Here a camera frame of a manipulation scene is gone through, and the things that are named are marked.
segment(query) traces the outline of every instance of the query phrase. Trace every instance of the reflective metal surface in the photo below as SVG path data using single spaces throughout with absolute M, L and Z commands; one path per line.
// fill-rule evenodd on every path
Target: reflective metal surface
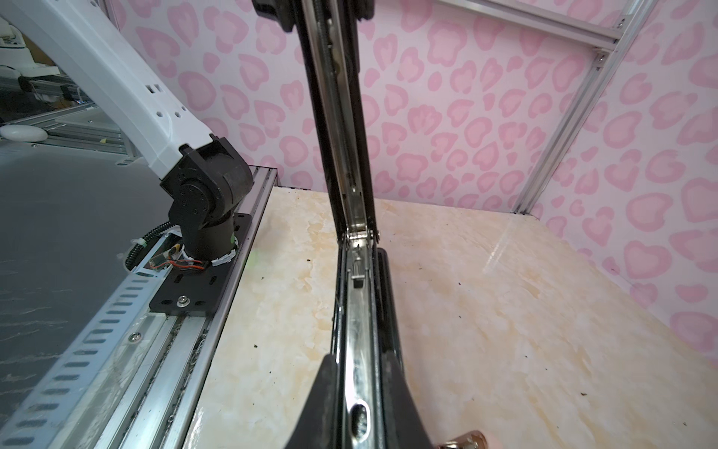
M 172 341 L 121 448 L 156 448 L 162 442 L 165 430 L 163 423 L 169 419 L 167 405 L 180 395 L 188 362 L 204 327 L 204 317 L 186 317 L 179 323 L 177 336 Z
M 373 258 L 365 239 L 346 252 L 344 358 L 345 448 L 383 447 Z
M 162 360 L 162 355 L 167 350 L 167 346 L 171 341 L 170 334 L 176 321 L 176 316 L 168 316 L 166 320 L 163 320 L 162 328 L 157 333 L 151 348 L 142 361 L 142 365 L 137 369 L 132 382 L 122 396 L 122 400 L 115 408 L 99 440 L 94 445 L 95 449 L 115 449 L 120 445 L 132 415 L 137 410 L 142 399 L 140 393 L 147 390 L 152 377 L 157 371 L 159 362 Z

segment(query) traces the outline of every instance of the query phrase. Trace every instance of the screw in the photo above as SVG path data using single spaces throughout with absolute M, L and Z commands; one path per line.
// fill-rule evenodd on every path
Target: screw
M 188 305 L 190 305 L 189 297 L 182 295 L 177 298 L 177 306 L 178 307 L 187 307 Z

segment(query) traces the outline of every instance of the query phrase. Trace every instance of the cream marble surface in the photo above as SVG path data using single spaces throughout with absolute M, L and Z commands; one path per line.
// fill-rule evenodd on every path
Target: cream marble surface
M 716 448 L 718 371 L 537 220 L 376 209 L 433 441 Z M 186 448 L 284 447 L 329 350 L 336 258 L 326 194 L 275 188 Z

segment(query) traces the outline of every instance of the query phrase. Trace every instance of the pink heart pattern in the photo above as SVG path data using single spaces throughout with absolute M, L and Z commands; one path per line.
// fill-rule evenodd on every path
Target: pink heart pattern
M 615 26 L 625 3 L 525 1 L 602 27 Z M 393 2 L 380 2 L 375 18 L 358 25 L 376 195 L 509 211 L 592 52 L 432 0 Z M 296 34 L 258 18 L 249 0 L 113 3 L 121 32 L 215 135 L 226 136 L 249 162 L 278 167 L 283 185 L 325 190 Z M 710 1 L 658 2 L 533 210 L 544 223 L 565 218 L 562 238 L 612 279 L 643 282 L 645 304 L 661 317 L 718 297 L 718 280 L 706 277 L 718 227 L 718 53 L 711 46 L 717 12 Z M 138 27 L 157 33 L 141 37 Z M 307 156 L 293 139 L 280 145 L 285 137 L 302 141 Z M 667 202 L 654 194 L 673 205 L 662 212 Z M 582 225 L 587 218 L 607 221 L 597 213 L 609 206 L 612 232 L 601 246 Z M 595 235 L 605 230 L 593 224 Z M 669 241 L 674 234 L 684 238 L 673 239 L 677 246 Z M 648 281 L 631 277 L 640 272 L 626 266 L 625 252 L 637 266 L 635 248 L 624 251 L 632 241 L 666 249 L 673 263 Z M 708 294 L 690 303 L 676 293 L 678 285 L 702 285 Z M 718 348 L 708 355 L 718 358 Z
M 624 192 L 633 190 L 633 185 L 638 179 L 640 168 L 638 163 L 643 154 L 637 149 L 629 149 L 623 153 L 618 164 L 611 164 L 606 167 L 604 177 L 606 181 L 620 188 Z
M 541 6 L 566 14 L 575 4 L 569 16 L 589 17 L 591 3 Z M 718 53 L 710 44 L 718 39 L 717 13 L 699 0 L 658 2 L 532 211 L 546 225 L 565 217 L 563 239 L 591 251 L 640 306 L 714 360 Z M 601 11 L 590 21 L 611 27 L 616 19 Z M 541 73 L 525 78 L 537 82 Z M 573 95 L 566 92 L 551 96 L 562 111 Z

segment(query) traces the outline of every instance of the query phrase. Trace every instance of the metal bracket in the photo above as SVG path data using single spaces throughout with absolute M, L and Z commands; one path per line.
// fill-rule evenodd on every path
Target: metal bracket
M 622 14 L 618 16 L 618 23 L 614 25 L 613 28 L 623 29 L 623 27 L 630 21 L 631 17 L 633 17 L 633 14 Z
M 596 57 L 593 60 L 592 67 L 593 68 L 602 68 L 603 65 L 606 63 L 606 60 L 608 59 L 610 53 L 606 50 L 597 49 L 596 50 Z

